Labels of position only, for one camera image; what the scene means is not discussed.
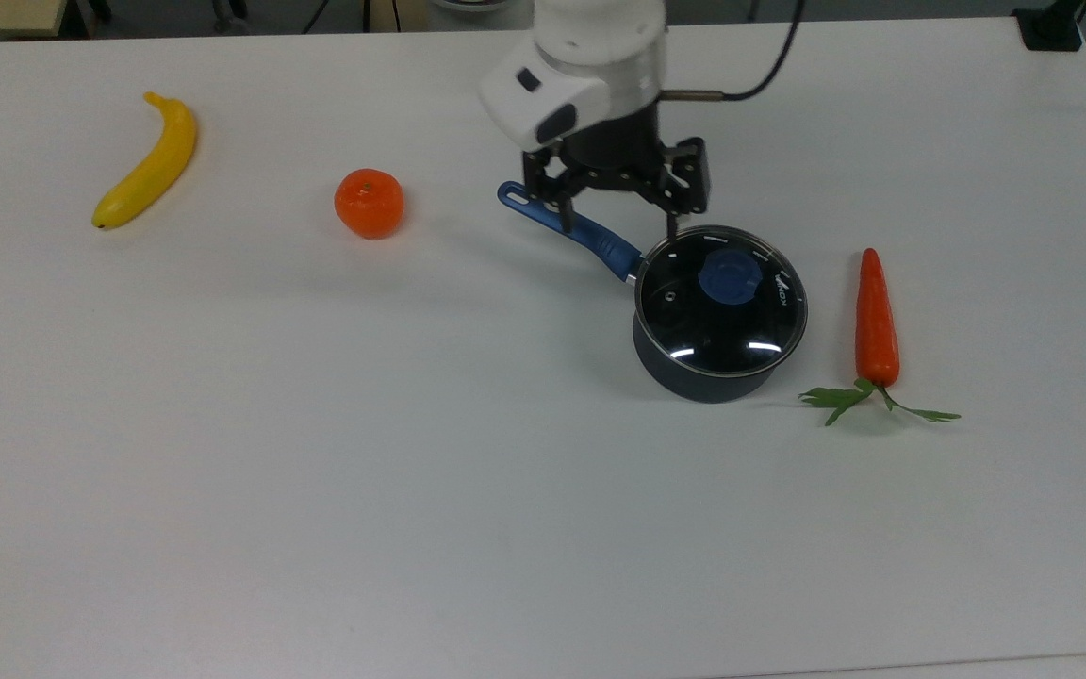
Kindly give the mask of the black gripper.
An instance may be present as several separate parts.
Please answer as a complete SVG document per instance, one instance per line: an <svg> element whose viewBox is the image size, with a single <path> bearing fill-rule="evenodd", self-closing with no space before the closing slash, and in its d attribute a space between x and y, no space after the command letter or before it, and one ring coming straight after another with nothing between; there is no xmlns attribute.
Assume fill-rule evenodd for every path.
<svg viewBox="0 0 1086 679"><path fill-rule="evenodd" d="M666 214L667 238L677 238L680 222L705 214L710 203L705 141L664 146L655 102L569 135L560 146L522 151L521 167L527 196L556 208L564 235L573 232L572 202L586 189L655 196Z"/></svg>

